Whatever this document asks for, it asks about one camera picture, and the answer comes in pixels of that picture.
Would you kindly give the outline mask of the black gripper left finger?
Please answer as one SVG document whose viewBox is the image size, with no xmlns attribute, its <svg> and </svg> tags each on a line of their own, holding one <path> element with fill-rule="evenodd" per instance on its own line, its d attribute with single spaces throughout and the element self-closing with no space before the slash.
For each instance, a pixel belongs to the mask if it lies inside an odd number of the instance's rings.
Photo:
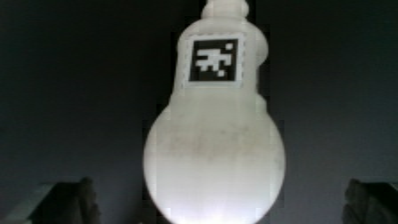
<svg viewBox="0 0 398 224">
<path fill-rule="evenodd" d="M 95 182 L 43 184 L 17 205 L 0 224 L 102 224 Z"/>
</svg>

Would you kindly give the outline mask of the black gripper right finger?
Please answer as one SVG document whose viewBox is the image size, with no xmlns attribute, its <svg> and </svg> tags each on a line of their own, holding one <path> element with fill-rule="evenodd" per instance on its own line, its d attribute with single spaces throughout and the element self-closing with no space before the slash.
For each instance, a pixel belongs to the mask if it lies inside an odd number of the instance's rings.
<svg viewBox="0 0 398 224">
<path fill-rule="evenodd" d="M 392 183 L 351 180 L 344 224 L 398 224 L 398 188 Z"/>
</svg>

